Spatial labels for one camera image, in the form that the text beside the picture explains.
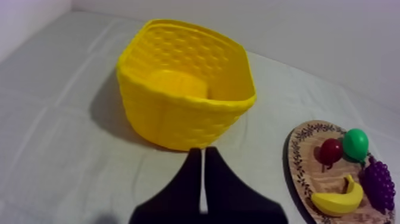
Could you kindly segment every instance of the purple grapes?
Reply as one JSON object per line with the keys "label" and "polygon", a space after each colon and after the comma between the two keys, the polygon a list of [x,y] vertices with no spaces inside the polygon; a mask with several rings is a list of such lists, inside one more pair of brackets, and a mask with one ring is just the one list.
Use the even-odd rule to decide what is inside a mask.
{"label": "purple grapes", "polygon": [[395,208],[396,191],[388,166],[374,157],[370,157],[369,162],[370,165],[364,170],[364,191],[375,209],[392,211]]}

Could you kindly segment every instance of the plastic basket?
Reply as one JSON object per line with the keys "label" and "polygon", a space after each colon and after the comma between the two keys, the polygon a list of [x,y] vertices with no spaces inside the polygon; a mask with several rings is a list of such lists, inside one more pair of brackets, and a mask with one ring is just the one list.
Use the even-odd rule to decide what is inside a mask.
{"label": "plastic basket", "polygon": [[243,47],[181,21],[146,23],[122,53],[117,77],[134,130],[174,150],[208,146],[255,101]]}

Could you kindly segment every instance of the wooden plate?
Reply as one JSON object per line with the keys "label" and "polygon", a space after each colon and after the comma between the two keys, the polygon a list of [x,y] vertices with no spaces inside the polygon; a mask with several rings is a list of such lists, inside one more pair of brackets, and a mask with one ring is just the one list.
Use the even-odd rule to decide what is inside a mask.
{"label": "wooden plate", "polygon": [[386,214],[372,208],[364,195],[359,208],[343,217],[330,217],[320,213],[311,202],[313,192],[337,192],[345,190],[345,179],[351,174],[359,182],[358,175],[362,170],[358,163],[351,163],[344,158],[333,164],[330,170],[324,169],[318,162],[319,147],[328,138],[343,138],[346,131],[339,126],[321,120],[312,120],[296,127],[289,136],[287,158],[289,170],[296,191],[307,212],[317,223],[395,223],[395,212]]}

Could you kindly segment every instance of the banana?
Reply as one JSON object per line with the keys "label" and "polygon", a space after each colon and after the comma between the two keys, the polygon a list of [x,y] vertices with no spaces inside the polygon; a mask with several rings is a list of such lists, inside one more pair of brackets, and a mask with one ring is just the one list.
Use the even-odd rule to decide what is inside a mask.
{"label": "banana", "polygon": [[341,217],[356,210],[363,199],[364,191],[351,175],[346,176],[349,185],[346,194],[313,193],[311,201],[323,213]]}

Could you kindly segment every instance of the plastic fruit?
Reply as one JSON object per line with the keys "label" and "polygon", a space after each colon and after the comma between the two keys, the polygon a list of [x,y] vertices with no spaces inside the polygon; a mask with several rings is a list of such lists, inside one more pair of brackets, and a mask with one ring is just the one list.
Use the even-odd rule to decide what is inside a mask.
{"label": "plastic fruit", "polygon": [[374,157],[369,158],[370,165],[364,170],[362,186],[371,205],[377,210],[395,208],[395,184],[390,177],[388,166]]}
{"label": "plastic fruit", "polygon": [[343,139],[346,155],[356,161],[364,162],[368,154],[368,137],[360,129],[349,130]]}
{"label": "plastic fruit", "polygon": [[324,214],[340,217],[356,210],[363,199],[364,191],[351,175],[346,176],[349,185],[346,194],[313,193],[311,201]]}
{"label": "plastic fruit", "polygon": [[327,139],[321,146],[320,161],[332,168],[332,164],[339,161],[343,156],[342,143],[337,139]]}

